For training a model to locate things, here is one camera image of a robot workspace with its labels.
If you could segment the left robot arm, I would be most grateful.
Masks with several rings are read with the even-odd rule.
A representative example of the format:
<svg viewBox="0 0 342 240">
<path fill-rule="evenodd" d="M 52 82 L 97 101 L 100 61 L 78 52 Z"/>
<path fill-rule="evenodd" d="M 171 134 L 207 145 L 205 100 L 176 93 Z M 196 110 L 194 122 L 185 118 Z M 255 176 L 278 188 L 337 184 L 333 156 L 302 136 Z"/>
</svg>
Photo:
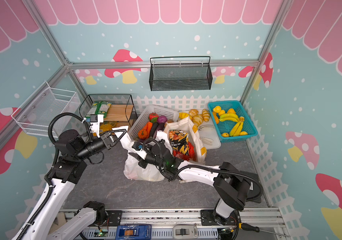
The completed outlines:
<svg viewBox="0 0 342 240">
<path fill-rule="evenodd" d="M 85 142 L 76 130 L 63 132 L 58 139 L 53 136 L 55 123 L 64 117 L 73 117 L 83 123 L 89 141 Z M 102 226 L 108 222 L 105 205 L 90 201 L 70 221 L 50 233 L 61 206 L 80 181 L 90 157 L 110 150 L 127 134 L 127 128 L 114 128 L 99 134 L 95 139 L 92 130 L 99 131 L 103 118 L 93 115 L 91 122 L 73 113 L 62 113 L 53 118 L 48 127 L 48 136 L 55 147 L 51 168 L 45 174 L 46 187 L 27 221 L 14 236 L 15 240 L 73 240 L 90 225 Z"/>
</svg>

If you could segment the white plastic grocery bag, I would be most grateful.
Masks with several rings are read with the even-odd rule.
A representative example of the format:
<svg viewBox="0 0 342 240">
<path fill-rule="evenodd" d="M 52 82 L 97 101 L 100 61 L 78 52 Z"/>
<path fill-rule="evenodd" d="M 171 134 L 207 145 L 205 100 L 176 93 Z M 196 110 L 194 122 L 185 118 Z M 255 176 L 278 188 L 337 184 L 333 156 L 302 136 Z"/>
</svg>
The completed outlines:
<svg viewBox="0 0 342 240">
<path fill-rule="evenodd" d="M 148 181 L 148 182 L 160 182 L 165 179 L 161 174 L 157 166 L 147 163 L 145 158 L 147 152 L 142 148 L 144 143 L 147 143 L 147 147 L 155 147 L 158 149 L 157 143 L 164 146 L 169 153 L 173 152 L 171 143 L 169 141 L 168 134 L 163 131 L 157 131 L 156 138 L 148 138 L 144 141 L 134 141 L 127 132 L 128 127 L 114 128 L 117 130 L 116 137 L 120 137 L 120 143 L 124 150 L 128 151 L 127 159 L 125 161 L 124 175 L 129 180 Z M 139 144 L 139 150 L 134 148 L 134 144 Z"/>
</svg>

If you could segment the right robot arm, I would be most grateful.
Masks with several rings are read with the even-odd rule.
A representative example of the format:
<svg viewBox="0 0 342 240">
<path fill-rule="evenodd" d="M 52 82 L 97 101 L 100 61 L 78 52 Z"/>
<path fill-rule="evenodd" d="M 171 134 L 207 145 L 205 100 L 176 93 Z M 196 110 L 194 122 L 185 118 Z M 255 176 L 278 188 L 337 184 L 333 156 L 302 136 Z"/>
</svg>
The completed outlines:
<svg viewBox="0 0 342 240">
<path fill-rule="evenodd" d="M 168 181 L 199 182 L 212 186 L 220 196 L 212 216 L 218 225 L 226 225 L 231 215 L 242 211 L 247 202 L 263 196 L 264 190 L 258 178 L 239 171 L 228 162 L 220 166 L 204 166 L 179 159 L 169 151 L 165 141 L 147 139 L 129 145 L 129 155 L 141 168 L 155 166 Z"/>
</svg>

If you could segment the red chips bag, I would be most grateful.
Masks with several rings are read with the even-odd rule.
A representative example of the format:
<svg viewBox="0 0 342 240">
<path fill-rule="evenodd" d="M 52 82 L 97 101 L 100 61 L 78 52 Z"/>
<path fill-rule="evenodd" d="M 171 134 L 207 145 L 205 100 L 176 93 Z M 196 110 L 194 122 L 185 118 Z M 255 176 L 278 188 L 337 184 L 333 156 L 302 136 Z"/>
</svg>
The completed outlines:
<svg viewBox="0 0 342 240">
<path fill-rule="evenodd" d="M 173 155 L 184 161 L 194 161 L 196 158 L 195 148 L 190 142 L 173 148 Z"/>
</svg>

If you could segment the white canvas tote bag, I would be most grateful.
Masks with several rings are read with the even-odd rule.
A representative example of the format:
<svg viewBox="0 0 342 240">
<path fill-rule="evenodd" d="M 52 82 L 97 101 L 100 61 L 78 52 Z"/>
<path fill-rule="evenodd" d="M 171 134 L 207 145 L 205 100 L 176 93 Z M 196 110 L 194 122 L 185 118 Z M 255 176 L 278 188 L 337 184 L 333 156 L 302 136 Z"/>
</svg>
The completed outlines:
<svg viewBox="0 0 342 240">
<path fill-rule="evenodd" d="M 188 182 L 199 182 L 206 185 L 212 184 L 210 173 L 198 168 L 199 165 L 205 164 L 207 149 L 203 146 L 199 134 L 196 130 L 192 130 L 193 123 L 190 119 L 185 118 L 177 123 L 166 125 L 165 132 L 168 134 L 170 130 L 180 130 L 189 134 L 189 141 L 195 148 L 196 158 L 194 161 L 184 161 L 179 167 L 179 175 Z"/>
</svg>

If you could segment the yellow black chips bag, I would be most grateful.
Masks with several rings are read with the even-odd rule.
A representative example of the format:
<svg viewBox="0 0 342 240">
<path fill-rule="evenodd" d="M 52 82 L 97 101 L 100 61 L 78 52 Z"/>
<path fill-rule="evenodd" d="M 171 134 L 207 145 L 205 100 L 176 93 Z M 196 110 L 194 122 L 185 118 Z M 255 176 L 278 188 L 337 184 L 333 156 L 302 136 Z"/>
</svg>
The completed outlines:
<svg viewBox="0 0 342 240">
<path fill-rule="evenodd" d="M 189 134 L 180 130 L 169 131 L 169 141 L 172 148 L 187 144 L 189 141 Z"/>
</svg>

